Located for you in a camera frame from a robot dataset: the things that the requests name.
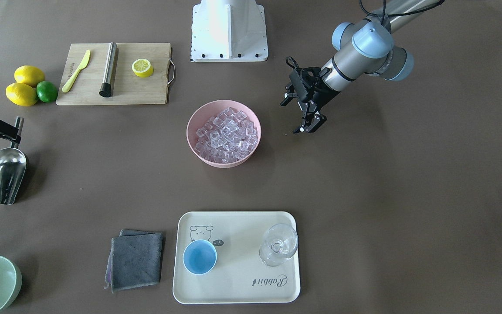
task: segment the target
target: white tray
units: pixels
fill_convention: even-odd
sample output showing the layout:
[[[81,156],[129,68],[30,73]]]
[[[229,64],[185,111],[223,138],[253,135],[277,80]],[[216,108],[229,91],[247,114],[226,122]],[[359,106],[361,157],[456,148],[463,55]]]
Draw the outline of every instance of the white tray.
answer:
[[[295,219],[287,212],[185,213],[177,227],[173,269],[173,296],[177,302],[248,304],[295,300],[301,290],[298,252],[278,267],[266,266],[259,258],[263,234],[276,223],[295,228]],[[196,239],[209,240],[218,253],[216,266],[201,276],[189,273],[183,266],[183,251]]]

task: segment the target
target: citrus fruit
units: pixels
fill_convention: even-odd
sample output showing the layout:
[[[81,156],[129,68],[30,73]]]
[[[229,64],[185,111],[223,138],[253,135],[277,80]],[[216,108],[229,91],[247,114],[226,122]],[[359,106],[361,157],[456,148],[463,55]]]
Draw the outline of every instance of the citrus fruit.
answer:
[[[16,105],[24,107],[34,105],[38,101],[36,90],[24,83],[13,83],[7,86],[5,95]]]
[[[58,99],[58,88],[52,82],[44,80],[36,85],[36,95],[43,102],[54,102]]]
[[[14,80],[30,87],[36,87],[45,78],[44,72],[32,65],[23,65],[14,71]]]
[[[133,65],[131,66],[131,69],[136,76],[141,78],[149,77],[152,75],[152,73],[154,73],[154,68],[152,67],[152,64],[150,64],[150,61],[148,61],[147,59],[135,60],[135,62],[133,62]]]

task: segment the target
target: cutting board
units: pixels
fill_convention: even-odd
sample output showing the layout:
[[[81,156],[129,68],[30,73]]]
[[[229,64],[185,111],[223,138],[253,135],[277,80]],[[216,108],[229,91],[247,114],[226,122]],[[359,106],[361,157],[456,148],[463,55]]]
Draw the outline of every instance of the cutting board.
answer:
[[[172,46],[169,42],[117,44],[117,65],[113,83],[113,94],[105,98],[98,94],[102,80],[109,43],[71,44],[67,62],[59,85],[58,99],[60,106],[91,105],[153,105],[168,101],[168,69]],[[90,50],[88,66],[82,70],[70,91],[64,93],[61,88],[76,70],[86,50]],[[137,59],[148,59],[154,67],[154,73],[147,78],[137,77],[131,65]]]

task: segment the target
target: brown table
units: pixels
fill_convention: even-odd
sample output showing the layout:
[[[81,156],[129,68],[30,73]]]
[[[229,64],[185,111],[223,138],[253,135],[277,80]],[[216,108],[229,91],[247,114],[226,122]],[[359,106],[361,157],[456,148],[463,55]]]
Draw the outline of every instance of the brown table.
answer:
[[[259,1],[269,59],[189,61],[198,1],[0,1],[0,119],[25,119],[30,169],[0,205],[0,255],[24,286],[6,313],[502,313],[502,0],[447,1],[394,35],[416,58],[409,78],[361,77],[293,135],[280,107],[293,56],[321,66],[357,1]],[[374,10],[380,1],[365,1]],[[171,42],[167,105],[18,107],[14,70],[58,84],[74,42]],[[251,107],[263,137],[233,169],[205,165],[185,127],[204,103]],[[0,139],[0,148],[8,143]],[[176,227],[188,211],[288,211],[300,236],[291,304],[185,306],[173,298]],[[104,290],[110,239],[163,231],[162,282]]]

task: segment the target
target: folded cloth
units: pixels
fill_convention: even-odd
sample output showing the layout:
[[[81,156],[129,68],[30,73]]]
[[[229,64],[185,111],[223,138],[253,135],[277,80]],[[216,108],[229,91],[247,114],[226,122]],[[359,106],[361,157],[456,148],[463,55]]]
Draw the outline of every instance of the folded cloth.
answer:
[[[160,282],[162,243],[161,232],[124,229],[112,238],[105,276],[112,292]]]

